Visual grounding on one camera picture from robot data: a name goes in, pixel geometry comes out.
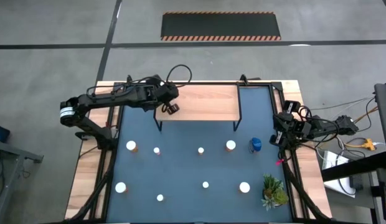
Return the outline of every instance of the white cylinder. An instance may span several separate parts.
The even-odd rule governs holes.
[[[164,196],[157,195],[157,201],[162,202],[164,200]]]
[[[199,150],[198,150],[198,152],[199,152],[199,155],[203,155],[204,149],[200,147]]]
[[[208,184],[208,182],[207,181],[205,181],[205,182],[203,182],[203,188],[208,188],[210,185]]]
[[[116,184],[116,192],[117,193],[124,193],[126,192],[126,185],[122,182]]]
[[[155,148],[153,149],[153,152],[156,153],[157,155],[160,155],[160,148],[155,147]]]
[[[227,151],[232,151],[232,150],[234,150],[235,148],[236,148],[236,143],[235,143],[235,141],[229,140],[229,141],[226,142],[226,150],[227,150]]]
[[[247,193],[250,191],[250,184],[247,182],[242,182],[238,188],[242,193]]]
[[[135,151],[136,150],[136,142],[134,142],[134,141],[128,141],[127,143],[126,143],[126,148],[127,148],[127,150],[129,150],[129,151]]]

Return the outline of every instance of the wooden table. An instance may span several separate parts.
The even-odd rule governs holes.
[[[251,82],[271,82],[271,81],[251,81]],[[275,80],[283,84],[283,93],[286,100],[299,101],[303,105],[303,99],[299,90],[297,80]],[[113,89],[113,81],[98,82],[97,85],[109,86],[108,88],[96,89],[96,94],[108,93]],[[239,119],[237,105],[237,90],[235,86],[211,86],[211,90],[203,92],[203,88],[208,90],[208,86],[185,86],[179,90],[179,97],[175,99],[181,110],[172,116],[173,120],[218,120],[218,121],[237,121]],[[281,105],[278,92],[275,90],[276,105],[278,111],[281,111]],[[197,107],[194,102],[204,103],[207,106]],[[89,118],[96,122],[99,126],[105,126],[108,117],[108,108],[91,110]],[[115,109],[113,115],[113,124],[116,124],[118,118],[118,109]],[[167,114],[157,110],[157,119],[159,121],[167,121],[171,119]],[[96,146],[94,139],[84,141],[81,146],[80,153]],[[306,147],[301,147],[296,151],[298,158],[299,170],[303,181],[303,187],[313,202],[319,207],[323,214],[331,217],[329,202],[327,201],[326,191],[324,189],[321,171],[316,158],[316,152]],[[65,218],[73,217],[87,201],[87,198],[93,191],[95,179],[97,176],[100,151],[98,149],[85,154],[77,164],[75,171],[74,182],[70,191]],[[108,159],[106,160],[105,168],[107,168]],[[294,170],[291,160],[289,161],[291,170]],[[297,209],[297,217],[303,217],[301,202],[297,191],[293,187],[294,203]],[[104,189],[102,190],[96,216],[100,216],[101,207],[103,205]]]

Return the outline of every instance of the concrete floor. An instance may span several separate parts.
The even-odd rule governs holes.
[[[0,0],[0,44],[104,43],[114,5],[115,0]],[[275,11],[282,40],[386,39],[382,1],[124,0],[113,42],[159,42],[162,13],[182,10]],[[20,179],[6,223],[64,217],[81,142],[73,135],[76,129],[59,123],[59,103],[94,84],[102,52],[0,50],[0,125],[12,131],[11,144],[45,155],[41,165],[26,164],[32,175]],[[113,49],[104,80],[156,73],[165,78],[178,63],[190,66],[194,80],[235,80],[243,73],[297,79],[310,108],[369,96],[375,83],[386,82],[386,45]],[[176,70],[175,79],[186,75]],[[344,114],[356,118],[365,113],[364,106]],[[317,114],[332,118],[341,109]],[[371,117],[372,128],[358,136],[384,141],[378,114]],[[367,121],[358,126],[366,127]],[[329,201],[338,220],[371,222],[368,209]]]

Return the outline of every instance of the blue table surface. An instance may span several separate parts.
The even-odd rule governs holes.
[[[160,132],[152,111],[126,107],[107,222],[290,222],[289,205],[267,212],[261,202],[263,174],[285,185],[282,166],[276,165],[278,148],[269,143],[275,133],[269,90],[240,88],[240,97],[242,122],[235,132],[226,121],[166,121]],[[248,150],[252,137],[262,141],[255,154]],[[126,149],[130,140],[138,152]],[[237,144],[232,152],[225,150],[228,140]],[[205,150],[201,156],[199,147]],[[208,189],[202,188],[204,181]],[[115,192],[118,182],[128,193]],[[241,182],[250,184],[249,193],[238,191]],[[159,194],[163,202],[156,200]]]

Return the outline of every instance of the hazard stripe mat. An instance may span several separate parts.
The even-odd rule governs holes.
[[[281,40],[273,12],[166,12],[163,41]]]

